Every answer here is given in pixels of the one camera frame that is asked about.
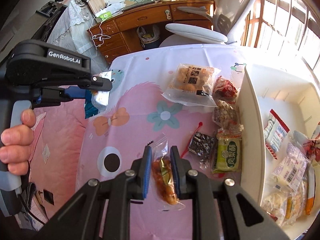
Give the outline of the person's left hand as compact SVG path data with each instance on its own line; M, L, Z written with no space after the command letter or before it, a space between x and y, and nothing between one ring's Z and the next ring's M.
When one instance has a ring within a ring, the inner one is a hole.
M1 134L1 162L8 165L10 173L24 176L28 173L28 160L31 155L31 145L34 132L31 129L36 123L36 115L32 109L21 114L22 124L5 129Z

